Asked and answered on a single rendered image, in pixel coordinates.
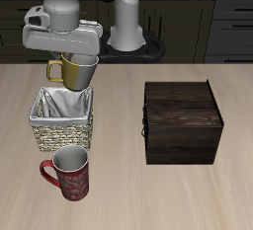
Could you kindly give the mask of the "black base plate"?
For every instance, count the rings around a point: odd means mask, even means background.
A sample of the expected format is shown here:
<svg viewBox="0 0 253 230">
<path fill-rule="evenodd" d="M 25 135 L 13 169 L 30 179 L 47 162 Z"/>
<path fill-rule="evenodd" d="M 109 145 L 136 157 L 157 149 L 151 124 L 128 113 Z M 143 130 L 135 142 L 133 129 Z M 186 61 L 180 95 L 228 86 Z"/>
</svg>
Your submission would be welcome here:
<svg viewBox="0 0 253 230">
<path fill-rule="evenodd" d="M 134 51 L 119 51 L 108 45 L 111 36 L 109 31 L 104 31 L 101 37 L 101 50 L 99 62 L 107 64 L 155 64 L 165 54 L 165 45 L 158 39 L 154 32 L 144 31 L 143 37 L 146 44 Z"/>
</svg>

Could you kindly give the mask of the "dark wooden cabinet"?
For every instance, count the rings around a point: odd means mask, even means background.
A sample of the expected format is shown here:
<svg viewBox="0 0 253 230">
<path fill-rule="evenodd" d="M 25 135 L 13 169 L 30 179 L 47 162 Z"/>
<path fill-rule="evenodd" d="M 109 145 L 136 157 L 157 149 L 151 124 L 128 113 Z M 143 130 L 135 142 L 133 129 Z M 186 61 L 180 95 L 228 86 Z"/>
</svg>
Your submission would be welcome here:
<svg viewBox="0 0 253 230">
<path fill-rule="evenodd" d="M 148 165 L 211 165 L 224 122 L 209 81 L 147 82 L 142 136 Z"/>
</svg>

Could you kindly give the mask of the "red patterned mug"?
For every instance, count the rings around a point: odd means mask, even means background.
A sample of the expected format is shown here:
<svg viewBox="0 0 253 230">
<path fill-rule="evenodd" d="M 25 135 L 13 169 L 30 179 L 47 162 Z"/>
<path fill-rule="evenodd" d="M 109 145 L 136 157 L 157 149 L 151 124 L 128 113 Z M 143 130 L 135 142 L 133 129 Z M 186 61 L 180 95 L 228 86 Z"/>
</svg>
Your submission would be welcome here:
<svg viewBox="0 0 253 230">
<path fill-rule="evenodd" d="M 89 191 L 89 155 L 84 147 L 70 144 L 55 151 L 40 164 L 41 175 L 61 189 L 70 201 L 83 199 Z"/>
</svg>

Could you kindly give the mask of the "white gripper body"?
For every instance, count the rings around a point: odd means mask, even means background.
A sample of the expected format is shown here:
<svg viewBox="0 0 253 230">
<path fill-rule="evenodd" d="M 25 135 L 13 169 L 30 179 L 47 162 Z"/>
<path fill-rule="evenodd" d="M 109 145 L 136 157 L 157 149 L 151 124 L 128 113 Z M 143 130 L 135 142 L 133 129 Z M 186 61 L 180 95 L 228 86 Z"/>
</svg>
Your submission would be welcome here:
<svg viewBox="0 0 253 230">
<path fill-rule="evenodd" d="M 80 20 L 69 33 L 57 33 L 45 27 L 25 25 L 23 45 L 30 49 L 96 56 L 100 53 L 103 27 L 94 21 Z"/>
</svg>

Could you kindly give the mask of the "white and yellow mug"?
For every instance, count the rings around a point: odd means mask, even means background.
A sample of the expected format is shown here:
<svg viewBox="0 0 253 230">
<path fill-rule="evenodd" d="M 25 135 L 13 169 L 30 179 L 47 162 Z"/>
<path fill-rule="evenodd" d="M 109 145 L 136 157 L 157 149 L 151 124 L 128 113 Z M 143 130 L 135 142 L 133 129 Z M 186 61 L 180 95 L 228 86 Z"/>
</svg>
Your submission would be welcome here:
<svg viewBox="0 0 253 230">
<path fill-rule="evenodd" d="M 62 83 L 68 90 L 82 91 L 90 85 L 98 63 L 98 56 L 62 52 L 59 60 L 50 60 L 47 63 L 46 78 L 50 82 Z M 61 67 L 59 78 L 50 76 L 50 67 L 55 64 Z"/>
</svg>

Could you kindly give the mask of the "white lined wicker basket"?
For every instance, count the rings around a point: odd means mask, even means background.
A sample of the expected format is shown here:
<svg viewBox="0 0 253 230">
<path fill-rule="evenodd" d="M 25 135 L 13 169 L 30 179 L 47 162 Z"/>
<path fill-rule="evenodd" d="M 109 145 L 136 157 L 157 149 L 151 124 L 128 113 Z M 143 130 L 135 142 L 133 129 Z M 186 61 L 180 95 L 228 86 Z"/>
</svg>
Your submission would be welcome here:
<svg viewBox="0 0 253 230">
<path fill-rule="evenodd" d="M 64 87 L 41 87 L 29 114 L 42 152 L 77 144 L 90 149 L 93 133 L 93 89 L 72 92 Z"/>
</svg>

